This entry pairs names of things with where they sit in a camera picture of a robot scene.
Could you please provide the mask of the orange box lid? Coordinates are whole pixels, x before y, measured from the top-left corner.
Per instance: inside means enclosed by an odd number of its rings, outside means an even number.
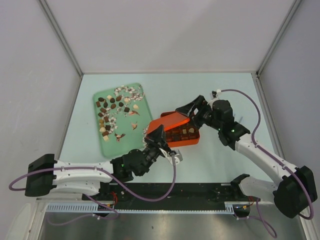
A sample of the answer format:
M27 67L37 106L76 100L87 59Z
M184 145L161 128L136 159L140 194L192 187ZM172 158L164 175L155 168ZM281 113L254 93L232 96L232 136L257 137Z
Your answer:
M147 134L156 130L160 125L164 126L164 131L171 130L181 125L187 124L190 118L178 112L152 120L148 125Z

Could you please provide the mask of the orange chocolate box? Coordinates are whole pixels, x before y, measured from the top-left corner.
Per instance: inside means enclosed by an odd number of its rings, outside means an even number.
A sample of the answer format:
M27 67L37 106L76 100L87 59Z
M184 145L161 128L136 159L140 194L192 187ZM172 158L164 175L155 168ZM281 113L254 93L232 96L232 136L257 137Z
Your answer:
M163 112L160 117L167 116L174 112L175 111ZM189 132L190 128L194 128L193 133ZM171 148L196 145L200 140L199 129L189 121L186 124L165 131L165 140Z

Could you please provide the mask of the green floral tray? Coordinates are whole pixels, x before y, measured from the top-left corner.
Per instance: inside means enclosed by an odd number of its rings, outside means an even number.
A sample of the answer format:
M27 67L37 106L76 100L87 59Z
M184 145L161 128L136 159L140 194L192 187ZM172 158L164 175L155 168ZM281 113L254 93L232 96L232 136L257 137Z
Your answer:
M100 149L105 158L111 160L145 147L145 136L153 118L140 83L99 91L93 95L93 103Z

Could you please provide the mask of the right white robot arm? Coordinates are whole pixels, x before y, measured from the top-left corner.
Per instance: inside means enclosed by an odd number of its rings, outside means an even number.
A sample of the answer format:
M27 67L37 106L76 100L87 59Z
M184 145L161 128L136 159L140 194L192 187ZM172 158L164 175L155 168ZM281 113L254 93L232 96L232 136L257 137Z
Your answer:
M221 143L247 157L270 181L241 175L234 179L236 185L230 188L231 196L242 201L247 196L256 197L275 204L286 217L294 218L309 208L310 220L314 216L313 203L318 199L314 174L307 166L297 167L278 155L266 150L256 139L254 132L235 121L233 109L227 100L215 96L206 101L199 95L192 102L176 108L192 124L201 128L207 125L218 132Z

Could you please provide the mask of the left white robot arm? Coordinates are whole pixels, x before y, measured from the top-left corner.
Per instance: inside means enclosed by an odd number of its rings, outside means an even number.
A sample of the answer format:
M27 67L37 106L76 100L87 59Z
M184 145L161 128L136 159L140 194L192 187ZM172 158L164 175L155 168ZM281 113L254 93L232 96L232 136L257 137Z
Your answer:
M181 161L180 151L171 149L166 142L163 125L148 133L144 141L143 150L132 149L111 161L92 164L63 162L47 153L28 165L24 194L41 197L54 191L105 200L111 193L107 185L111 181L125 183L141 177L149 172L159 157L166 158L172 166Z

